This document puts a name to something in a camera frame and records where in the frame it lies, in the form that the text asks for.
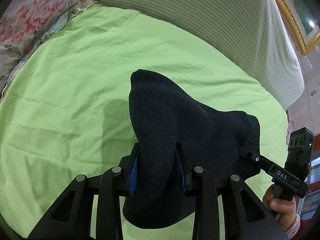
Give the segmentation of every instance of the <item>striped fabric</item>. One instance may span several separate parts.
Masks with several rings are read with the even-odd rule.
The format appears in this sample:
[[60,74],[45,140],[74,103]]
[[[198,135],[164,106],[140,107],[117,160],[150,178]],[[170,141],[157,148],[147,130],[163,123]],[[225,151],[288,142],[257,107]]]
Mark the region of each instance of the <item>striped fabric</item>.
[[284,109],[303,92],[299,62],[275,0],[100,2],[141,11],[196,35],[258,80]]

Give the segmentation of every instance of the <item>finger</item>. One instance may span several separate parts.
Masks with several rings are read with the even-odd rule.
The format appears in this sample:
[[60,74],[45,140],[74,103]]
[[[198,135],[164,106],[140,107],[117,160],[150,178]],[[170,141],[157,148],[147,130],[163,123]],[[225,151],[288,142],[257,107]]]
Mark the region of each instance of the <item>finger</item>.
[[292,201],[275,198],[269,202],[269,205],[272,210],[281,212],[287,216],[290,216],[292,213],[296,212],[296,203],[294,198]]
[[264,196],[262,197],[262,203],[263,203],[267,208],[269,208],[270,200],[267,199],[266,195],[264,195]]
[[271,199],[274,198],[274,196],[273,196],[273,185],[271,185],[271,186],[266,190],[265,196],[266,196],[266,198],[267,198],[268,201],[270,201]]

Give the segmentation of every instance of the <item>wrinkled green fabric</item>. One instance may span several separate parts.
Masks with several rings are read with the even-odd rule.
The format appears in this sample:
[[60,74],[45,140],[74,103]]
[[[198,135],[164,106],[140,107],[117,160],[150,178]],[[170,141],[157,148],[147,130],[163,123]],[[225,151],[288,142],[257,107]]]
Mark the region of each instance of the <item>wrinkled green fabric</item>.
[[[261,154],[284,164],[286,114],[256,80],[174,25],[92,5],[32,55],[0,103],[0,212],[22,236],[76,175],[102,174],[130,154],[128,95],[137,69],[167,76],[217,110],[255,115]],[[247,182],[259,197],[271,184],[263,172]],[[192,215],[157,230],[123,219],[125,240],[186,240],[192,227]]]

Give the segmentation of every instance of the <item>metal bolt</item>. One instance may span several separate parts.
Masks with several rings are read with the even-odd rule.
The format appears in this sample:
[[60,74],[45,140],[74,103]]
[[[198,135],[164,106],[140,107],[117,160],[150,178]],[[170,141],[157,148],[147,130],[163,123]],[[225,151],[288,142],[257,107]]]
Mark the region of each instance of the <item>metal bolt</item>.
[[231,175],[231,179],[232,179],[233,181],[239,181],[239,180],[240,180],[240,177],[239,177],[238,175],[236,175],[236,174],[233,174],[233,175]]
[[119,166],[115,166],[112,168],[112,172],[114,172],[114,173],[119,173],[120,171],[121,171],[121,167],[119,167]]
[[196,173],[202,173],[204,171],[204,169],[202,167],[200,167],[200,166],[196,166],[194,168],[194,170],[195,170]]
[[84,181],[84,179],[85,179],[85,176],[84,176],[84,175],[82,175],[82,174],[80,174],[80,175],[76,176],[76,181],[81,182],[81,181]]

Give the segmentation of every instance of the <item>framed painting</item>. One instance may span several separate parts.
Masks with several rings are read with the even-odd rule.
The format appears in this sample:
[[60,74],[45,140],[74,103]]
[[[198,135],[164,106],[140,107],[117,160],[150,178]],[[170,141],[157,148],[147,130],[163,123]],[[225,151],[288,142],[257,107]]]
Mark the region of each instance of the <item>framed painting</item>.
[[306,55],[320,42],[320,28],[304,0],[276,0],[284,23]]

